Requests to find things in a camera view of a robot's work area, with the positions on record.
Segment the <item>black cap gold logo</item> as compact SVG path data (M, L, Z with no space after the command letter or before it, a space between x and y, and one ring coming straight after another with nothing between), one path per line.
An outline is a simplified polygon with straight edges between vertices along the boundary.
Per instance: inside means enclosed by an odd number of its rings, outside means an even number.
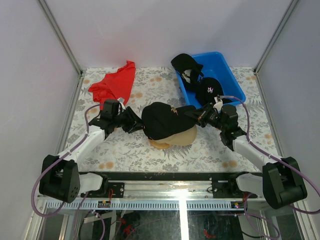
M196 125L196 120L186 115L186 112L194 110L193 105L173 107L154 102L142 110L143 132L151 140L162 140L185 132Z

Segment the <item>beige baseball cap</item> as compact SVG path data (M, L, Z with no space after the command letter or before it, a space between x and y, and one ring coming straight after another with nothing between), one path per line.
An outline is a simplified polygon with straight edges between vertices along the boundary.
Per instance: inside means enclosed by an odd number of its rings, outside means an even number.
M169 145L173 145L173 146L187 146L187 145L191 145L196 137L197 137L197 127L196 125L194 125L193 127L191 127L190 129L180 132L180 133L176 133L173 134L169 137L163 138L163 139L159 139L159 140L155 140L155 142L157 144L169 144Z

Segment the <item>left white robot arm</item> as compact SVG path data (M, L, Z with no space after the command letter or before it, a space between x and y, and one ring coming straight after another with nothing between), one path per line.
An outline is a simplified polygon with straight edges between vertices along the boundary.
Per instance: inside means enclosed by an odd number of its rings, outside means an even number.
M120 101L107 99L91 120L86 119L86 131L58 155L47 155L36 186L39 193L64 203L72 203L79 195L105 197L109 195L108 176L102 173L79 172L79 165L115 129L131 134L143 128L142 120Z

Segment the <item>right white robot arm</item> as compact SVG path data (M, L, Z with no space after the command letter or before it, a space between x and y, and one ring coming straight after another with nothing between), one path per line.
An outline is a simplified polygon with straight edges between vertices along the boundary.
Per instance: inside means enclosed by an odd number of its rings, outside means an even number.
M245 192L263 197L273 209L304 200L308 193L298 162L292 157L272 158L250 144L248 134L238 124L236 107L230 104L217 110L208 103L202 108L187 111L186 116L195 120L202 128L206 125L220 130L222 143L233 152L249 160L262 173L255 176L242 173L228 184L228 192L240 197Z

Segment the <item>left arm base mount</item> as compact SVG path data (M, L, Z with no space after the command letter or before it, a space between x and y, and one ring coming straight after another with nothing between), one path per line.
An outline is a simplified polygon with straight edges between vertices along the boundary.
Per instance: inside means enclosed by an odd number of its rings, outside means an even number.
M80 175L81 197L85 195L88 198L123 198L125 183L112 182L107 175L87 173Z

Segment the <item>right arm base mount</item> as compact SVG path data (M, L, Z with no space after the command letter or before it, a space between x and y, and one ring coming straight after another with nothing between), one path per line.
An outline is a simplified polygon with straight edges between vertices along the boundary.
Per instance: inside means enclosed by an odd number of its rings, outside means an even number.
M262 194L262 174L256 172L216 172L209 175L215 199L244 199L248 193Z

